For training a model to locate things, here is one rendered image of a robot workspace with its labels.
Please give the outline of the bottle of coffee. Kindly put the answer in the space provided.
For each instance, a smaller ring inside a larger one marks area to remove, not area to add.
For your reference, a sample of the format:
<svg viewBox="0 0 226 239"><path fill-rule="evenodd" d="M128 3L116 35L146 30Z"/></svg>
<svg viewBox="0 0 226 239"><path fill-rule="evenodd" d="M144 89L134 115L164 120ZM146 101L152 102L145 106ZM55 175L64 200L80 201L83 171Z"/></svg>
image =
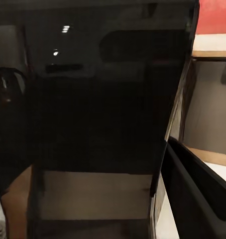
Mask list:
<svg viewBox="0 0 226 239"><path fill-rule="evenodd" d="M199 0L0 0L6 239L156 239Z"/></svg>

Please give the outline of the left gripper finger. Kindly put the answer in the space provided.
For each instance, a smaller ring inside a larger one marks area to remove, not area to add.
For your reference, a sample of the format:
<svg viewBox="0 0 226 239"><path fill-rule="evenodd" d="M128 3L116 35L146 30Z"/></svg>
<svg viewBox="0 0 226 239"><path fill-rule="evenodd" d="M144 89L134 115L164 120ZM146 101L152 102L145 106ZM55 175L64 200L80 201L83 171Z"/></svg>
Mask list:
<svg viewBox="0 0 226 239"><path fill-rule="evenodd" d="M180 239L226 239L226 181L169 136L161 172Z"/></svg>

